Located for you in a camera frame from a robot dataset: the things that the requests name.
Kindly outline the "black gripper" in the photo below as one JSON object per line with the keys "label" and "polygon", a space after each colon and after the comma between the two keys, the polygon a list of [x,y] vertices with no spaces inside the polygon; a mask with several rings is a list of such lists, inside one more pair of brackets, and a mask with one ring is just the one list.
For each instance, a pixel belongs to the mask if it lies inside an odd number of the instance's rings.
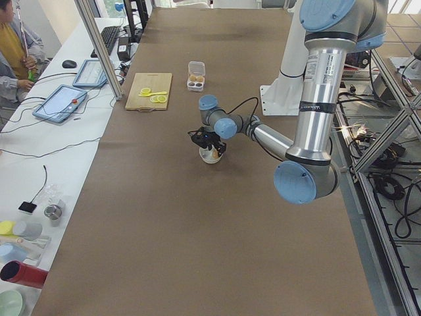
{"label": "black gripper", "polygon": [[226,151],[226,143],[219,142],[220,137],[208,128],[201,126],[197,130],[191,130],[188,133],[191,141],[203,149],[210,149],[214,147],[217,156],[222,156]]}

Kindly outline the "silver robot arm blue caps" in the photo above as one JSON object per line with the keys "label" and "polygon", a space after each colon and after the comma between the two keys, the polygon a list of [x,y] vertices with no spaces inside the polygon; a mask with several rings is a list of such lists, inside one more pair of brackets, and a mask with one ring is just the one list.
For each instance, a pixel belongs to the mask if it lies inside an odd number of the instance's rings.
{"label": "silver robot arm blue caps", "polygon": [[202,127],[189,136],[203,153],[221,155],[226,140],[242,133],[281,163],[274,173],[279,195],[294,204],[330,195],[339,171],[327,151],[346,56],[382,45],[386,1],[300,1],[294,15],[305,30],[309,54],[294,139],[263,124],[255,115],[231,115],[213,95],[199,100]]}

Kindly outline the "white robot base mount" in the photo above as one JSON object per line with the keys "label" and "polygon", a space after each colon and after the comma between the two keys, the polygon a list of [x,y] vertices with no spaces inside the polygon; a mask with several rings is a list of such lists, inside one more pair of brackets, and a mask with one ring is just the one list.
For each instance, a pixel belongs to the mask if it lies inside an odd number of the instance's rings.
{"label": "white robot base mount", "polygon": [[304,45],[305,29],[299,20],[302,2],[293,7],[291,27],[277,79],[260,87],[262,112],[265,116],[296,116],[303,91],[303,74],[309,55]]}

